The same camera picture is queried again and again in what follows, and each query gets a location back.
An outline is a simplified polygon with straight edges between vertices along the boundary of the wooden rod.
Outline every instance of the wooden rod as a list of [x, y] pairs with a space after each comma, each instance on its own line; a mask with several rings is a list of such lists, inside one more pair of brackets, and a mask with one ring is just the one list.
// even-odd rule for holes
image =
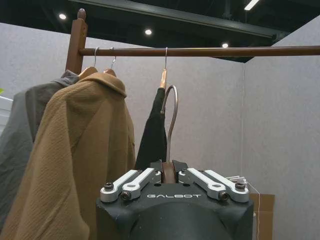
[[[94, 56], [94, 48], [79, 49], [82, 56]], [[97, 56], [163, 57], [165, 48], [99, 48]], [[315, 56], [320, 55], [317, 46], [268, 46], [229, 48], [168, 48], [168, 57], [264, 57], [264, 56]]]
[[77, 14], [77, 20], [73, 20], [68, 55], [66, 58], [65, 69], [74, 72], [75, 74], [81, 73], [82, 62], [84, 56], [79, 53], [86, 45], [88, 25], [85, 22], [86, 11], [81, 8]]

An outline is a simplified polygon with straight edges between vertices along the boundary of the bolt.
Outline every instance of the bolt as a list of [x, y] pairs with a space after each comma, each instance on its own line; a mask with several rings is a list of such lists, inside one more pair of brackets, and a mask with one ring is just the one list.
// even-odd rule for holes
[[228, 198], [229, 198], [228, 193], [226, 193], [225, 191], [219, 192], [218, 199], [220, 201], [226, 201], [226, 200], [228, 200]]
[[131, 199], [131, 193], [128, 192], [128, 191], [123, 191], [121, 192], [120, 194], [120, 198], [123, 200], [123, 201], [128, 201]]
[[107, 182], [105, 185], [104, 185], [104, 190], [106, 191], [110, 191], [114, 189], [114, 184], [112, 182]]
[[244, 184], [241, 183], [241, 182], [237, 182], [237, 183], [235, 184], [235, 188], [236, 188], [236, 189], [243, 190], [243, 189], [246, 188], [246, 185], [244, 185]]

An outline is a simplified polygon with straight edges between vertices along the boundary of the white wall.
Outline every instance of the white wall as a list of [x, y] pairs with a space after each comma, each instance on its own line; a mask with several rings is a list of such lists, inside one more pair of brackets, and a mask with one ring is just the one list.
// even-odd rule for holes
[[[3, 96], [58, 78], [64, 72], [69, 35], [0, 23], [0, 87]], [[87, 38], [87, 48], [130, 48], [130, 44]], [[113, 57], [97, 57], [102, 71]], [[93, 57], [84, 57], [83, 67]], [[114, 69], [125, 83], [135, 129], [136, 152], [160, 84], [164, 57], [118, 57]], [[223, 175], [239, 173], [241, 152], [241, 99], [243, 64], [199, 57], [167, 60], [168, 82], [179, 93], [171, 157], [198, 169], [215, 169]], [[173, 112], [167, 102], [167, 128]]]
[[[320, 17], [275, 46], [320, 45]], [[320, 57], [245, 64], [243, 174], [275, 194], [273, 239], [317, 240], [320, 219]]]

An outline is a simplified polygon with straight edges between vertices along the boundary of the black coat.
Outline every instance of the black coat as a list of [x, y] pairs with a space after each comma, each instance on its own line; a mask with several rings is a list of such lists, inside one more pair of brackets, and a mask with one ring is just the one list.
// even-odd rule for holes
[[165, 130], [165, 115], [160, 114], [165, 98], [165, 89], [158, 88], [153, 101], [152, 110], [146, 121], [138, 156], [136, 158], [135, 169], [145, 170], [150, 163], [159, 159], [166, 161], [167, 156], [167, 136]]

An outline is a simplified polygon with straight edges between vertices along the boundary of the fluorescent light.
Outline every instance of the fluorescent light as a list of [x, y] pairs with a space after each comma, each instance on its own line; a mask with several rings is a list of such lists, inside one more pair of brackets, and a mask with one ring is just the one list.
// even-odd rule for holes
[[251, 2], [248, 3], [248, 5], [244, 8], [244, 10], [249, 11], [251, 10], [256, 3], [259, 2], [259, 0], [251, 0]]
[[62, 19], [62, 20], [65, 20], [67, 18], [67, 16], [63, 13], [60, 13], [59, 14], [59, 18]]
[[151, 35], [151, 34], [152, 34], [152, 31], [151, 31], [151, 29], [146, 29], [146, 30], [144, 31], [144, 33], [145, 33], [146, 35]]

